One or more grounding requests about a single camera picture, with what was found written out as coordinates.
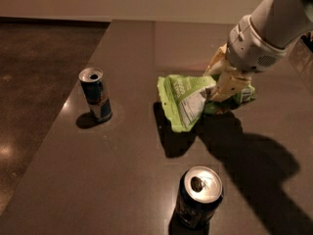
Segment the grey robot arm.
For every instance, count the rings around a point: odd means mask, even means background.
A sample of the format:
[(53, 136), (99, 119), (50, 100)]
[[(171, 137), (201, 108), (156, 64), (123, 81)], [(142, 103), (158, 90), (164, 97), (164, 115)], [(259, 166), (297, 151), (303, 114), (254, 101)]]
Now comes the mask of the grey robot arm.
[(218, 77), (208, 99), (223, 102), (285, 57), (290, 44), (313, 28), (313, 0), (263, 0), (230, 31), (205, 73)]

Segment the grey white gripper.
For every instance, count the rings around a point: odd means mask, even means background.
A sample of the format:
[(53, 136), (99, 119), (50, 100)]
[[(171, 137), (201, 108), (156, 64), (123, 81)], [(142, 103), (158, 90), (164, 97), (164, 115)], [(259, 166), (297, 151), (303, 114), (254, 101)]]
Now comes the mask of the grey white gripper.
[[(286, 54), (286, 49), (276, 48), (258, 35), (251, 15), (243, 16), (230, 31), (227, 45), (217, 49), (204, 72), (204, 75), (210, 75), (216, 81), (209, 100), (223, 102), (241, 92), (250, 85), (251, 72), (268, 71)], [(239, 70), (227, 68), (229, 63)]]

